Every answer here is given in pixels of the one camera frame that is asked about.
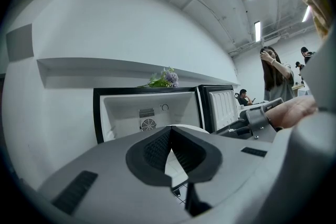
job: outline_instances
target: long dark hair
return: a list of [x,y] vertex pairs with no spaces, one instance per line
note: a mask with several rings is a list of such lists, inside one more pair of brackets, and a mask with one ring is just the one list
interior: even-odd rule
[[[280,58],[278,56],[278,54],[275,52],[275,50],[271,47],[265,46],[264,48],[262,48],[260,50],[260,53],[262,53],[263,51],[265,51],[265,49],[269,49],[272,50],[274,52],[275,59],[277,62],[281,63]],[[262,63],[262,68],[264,70],[264,82],[265,82],[265,90],[266,91],[270,91],[273,87],[274,87],[274,81],[275,84],[277,86],[280,86],[284,79],[283,79],[283,75],[274,68],[274,72],[275,72],[275,76],[273,76],[273,68],[271,65],[269,65],[268,63],[266,63],[266,61],[261,60]]]

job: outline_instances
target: ceiling light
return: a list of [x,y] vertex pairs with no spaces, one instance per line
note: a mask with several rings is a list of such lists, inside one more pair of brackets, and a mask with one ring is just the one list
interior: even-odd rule
[[260,41],[261,38],[261,23],[257,21],[254,23],[254,27],[256,28],[256,42]]
[[310,6],[307,7],[306,13],[305,13],[305,16],[303,17],[302,22],[305,22],[308,19],[309,12],[310,12]]

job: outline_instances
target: fan grille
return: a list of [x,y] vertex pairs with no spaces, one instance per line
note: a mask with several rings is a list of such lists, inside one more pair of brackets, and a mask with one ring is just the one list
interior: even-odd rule
[[141,129],[143,131],[148,131],[156,128],[156,122],[152,119],[146,119],[142,122]]

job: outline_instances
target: man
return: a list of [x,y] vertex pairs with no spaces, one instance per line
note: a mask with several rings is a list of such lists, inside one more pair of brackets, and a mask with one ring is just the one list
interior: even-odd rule
[[305,62],[305,64],[307,64],[307,62],[309,61],[309,59],[313,56],[313,54],[314,54],[315,52],[310,52],[310,51],[308,51],[308,49],[306,48],[306,47],[302,47],[301,48],[301,54],[302,54],[302,56],[305,58],[304,60],[304,62]]
[[246,95],[246,90],[245,89],[241,89],[240,92],[239,92],[239,98],[238,98],[238,102],[239,104],[243,104],[243,105],[252,105],[253,104],[253,101],[251,101],[250,97],[248,97]]
[[302,77],[302,75],[301,75],[301,69],[304,68],[305,65],[300,64],[300,62],[296,62],[295,65],[296,65],[295,68],[298,67],[298,68],[300,69],[299,76],[301,76],[301,79],[303,80],[303,77]]

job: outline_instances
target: woman's hand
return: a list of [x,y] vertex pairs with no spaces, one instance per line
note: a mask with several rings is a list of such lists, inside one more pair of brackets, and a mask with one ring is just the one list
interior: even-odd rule
[[265,114],[274,127],[291,128],[305,116],[317,111],[317,104],[311,95],[295,97]]
[[261,52],[260,58],[264,61],[267,61],[267,62],[272,62],[273,61],[273,58],[265,51]]

